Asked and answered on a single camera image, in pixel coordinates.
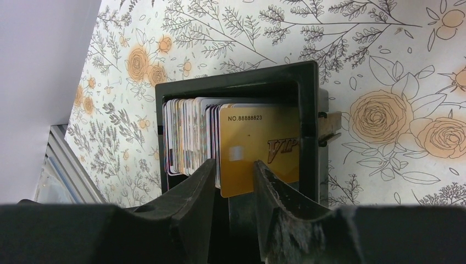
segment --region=floral pattern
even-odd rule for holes
[[[465,13],[465,0],[103,0],[66,140],[108,202],[137,206],[160,195],[157,84],[314,60],[345,130],[331,207],[465,205]]]

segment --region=gray wall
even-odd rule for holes
[[[0,204],[32,199],[67,123],[100,0],[0,0]]]

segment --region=table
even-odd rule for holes
[[[465,0],[102,0],[66,141],[107,202],[160,195],[154,86],[315,60],[329,204],[466,205]]]

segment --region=gold card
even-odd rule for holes
[[[286,183],[299,180],[297,107],[222,108],[219,115],[222,197],[254,190],[256,160]]]

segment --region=tablecloth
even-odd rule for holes
[[[102,0],[66,140],[107,202],[160,195],[159,83],[319,63],[330,206],[466,205],[465,0]]]

